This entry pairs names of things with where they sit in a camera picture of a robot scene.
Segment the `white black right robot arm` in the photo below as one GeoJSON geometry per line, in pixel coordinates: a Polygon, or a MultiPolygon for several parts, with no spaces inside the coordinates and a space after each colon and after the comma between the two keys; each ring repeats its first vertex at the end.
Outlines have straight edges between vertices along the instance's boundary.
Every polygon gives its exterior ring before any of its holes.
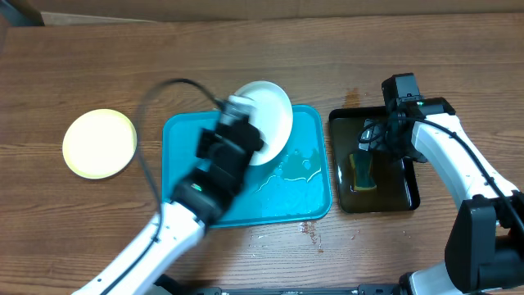
{"type": "Polygon", "coordinates": [[[458,207],[442,262],[400,278],[398,294],[483,294],[523,284],[523,193],[483,157],[444,98],[398,98],[367,119],[364,151],[430,163],[458,207]]]}

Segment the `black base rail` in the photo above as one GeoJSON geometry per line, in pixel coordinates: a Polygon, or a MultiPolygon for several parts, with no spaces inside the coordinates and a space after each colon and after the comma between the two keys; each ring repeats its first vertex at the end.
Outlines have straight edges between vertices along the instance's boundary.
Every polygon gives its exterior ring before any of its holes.
{"type": "Polygon", "coordinates": [[[415,295],[415,294],[461,294],[458,290],[434,291],[428,285],[415,290],[409,283],[409,274],[400,277],[396,284],[360,284],[356,287],[343,288],[237,288],[204,287],[184,285],[168,275],[162,275],[154,285],[165,294],[183,295],[415,295]]]}

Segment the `yellow-green plastic plate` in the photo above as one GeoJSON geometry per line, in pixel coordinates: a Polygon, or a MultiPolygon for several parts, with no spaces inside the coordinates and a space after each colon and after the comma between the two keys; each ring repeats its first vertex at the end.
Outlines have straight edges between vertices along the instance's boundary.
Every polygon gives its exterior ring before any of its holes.
{"type": "Polygon", "coordinates": [[[62,142],[67,166],[85,179],[105,179],[120,173],[133,159],[137,131],[124,114],[96,109],[77,118],[62,142]]]}

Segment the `white plate with sauce streak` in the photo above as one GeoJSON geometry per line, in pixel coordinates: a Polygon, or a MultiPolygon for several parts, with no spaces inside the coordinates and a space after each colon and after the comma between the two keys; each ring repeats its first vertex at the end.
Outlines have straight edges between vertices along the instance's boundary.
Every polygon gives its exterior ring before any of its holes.
{"type": "Polygon", "coordinates": [[[291,101],[277,84],[259,80],[245,84],[228,98],[254,107],[250,123],[259,131],[264,146],[251,158],[251,166],[272,161],[286,146],[293,125],[291,101]]]}

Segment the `black tray with water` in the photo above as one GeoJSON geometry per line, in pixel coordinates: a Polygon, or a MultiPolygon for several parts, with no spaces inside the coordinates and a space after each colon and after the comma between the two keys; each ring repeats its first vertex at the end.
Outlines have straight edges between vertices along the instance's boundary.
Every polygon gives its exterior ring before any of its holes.
{"type": "Polygon", "coordinates": [[[336,109],[329,114],[337,196],[340,208],[348,214],[413,211],[420,205],[413,163],[408,159],[394,159],[382,152],[370,152],[377,187],[371,191],[354,191],[350,154],[360,150],[357,135],[367,119],[385,118],[385,107],[336,109]]]}

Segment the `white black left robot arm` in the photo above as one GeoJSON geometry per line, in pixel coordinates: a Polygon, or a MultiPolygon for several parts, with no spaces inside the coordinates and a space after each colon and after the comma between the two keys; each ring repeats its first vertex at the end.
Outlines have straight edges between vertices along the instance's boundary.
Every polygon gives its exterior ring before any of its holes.
{"type": "Polygon", "coordinates": [[[264,145],[255,127],[260,103],[230,96],[213,130],[201,133],[194,167],[173,188],[138,236],[80,294],[145,294],[167,268],[196,246],[241,192],[254,153],[264,145]]]}

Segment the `teal plastic serving tray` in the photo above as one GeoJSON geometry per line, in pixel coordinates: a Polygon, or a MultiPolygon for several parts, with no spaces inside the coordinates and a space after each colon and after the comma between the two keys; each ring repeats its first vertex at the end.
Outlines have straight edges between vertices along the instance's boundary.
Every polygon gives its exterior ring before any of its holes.
{"type": "MultiPolygon", "coordinates": [[[[317,220],[332,205],[328,159],[319,113],[295,105],[285,148],[270,162],[252,166],[245,188],[234,198],[216,228],[317,220]]],[[[211,129],[217,111],[181,113],[166,121],[162,139],[161,191],[164,201],[174,185],[200,160],[195,156],[203,128],[211,129]]]]}

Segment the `green yellow scrub sponge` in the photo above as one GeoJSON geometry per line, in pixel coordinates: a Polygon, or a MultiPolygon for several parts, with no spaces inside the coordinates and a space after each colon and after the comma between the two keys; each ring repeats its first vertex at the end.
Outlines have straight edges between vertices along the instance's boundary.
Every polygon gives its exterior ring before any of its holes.
{"type": "Polygon", "coordinates": [[[374,190],[377,186],[373,179],[373,154],[355,150],[350,154],[350,165],[353,170],[353,188],[356,192],[374,190]]]}

